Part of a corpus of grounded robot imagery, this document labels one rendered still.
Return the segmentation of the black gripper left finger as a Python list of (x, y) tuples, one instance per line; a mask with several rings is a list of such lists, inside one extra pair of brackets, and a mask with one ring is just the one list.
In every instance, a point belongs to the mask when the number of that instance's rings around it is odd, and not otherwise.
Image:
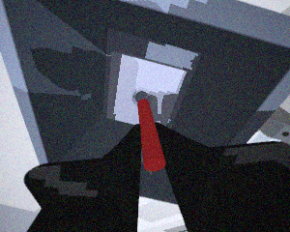
[(104, 157), (42, 164), (23, 181), (41, 208), (51, 201), (115, 195), (127, 232), (137, 232), (141, 149), (135, 124)]

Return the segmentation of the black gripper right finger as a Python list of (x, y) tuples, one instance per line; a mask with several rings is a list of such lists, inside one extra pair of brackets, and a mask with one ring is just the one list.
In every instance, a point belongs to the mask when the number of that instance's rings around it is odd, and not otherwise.
[(165, 170), (188, 232), (205, 231), (206, 216), (218, 174), (225, 169), (284, 165), (290, 146), (279, 141), (208, 147), (155, 123)]

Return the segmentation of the red peg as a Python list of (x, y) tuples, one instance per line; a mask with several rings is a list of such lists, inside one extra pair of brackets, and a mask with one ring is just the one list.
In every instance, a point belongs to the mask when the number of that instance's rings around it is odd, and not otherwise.
[(147, 171), (159, 171), (165, 167), (166, 162), (150, 104), (142, 99), (137, 106), (144, 168)]

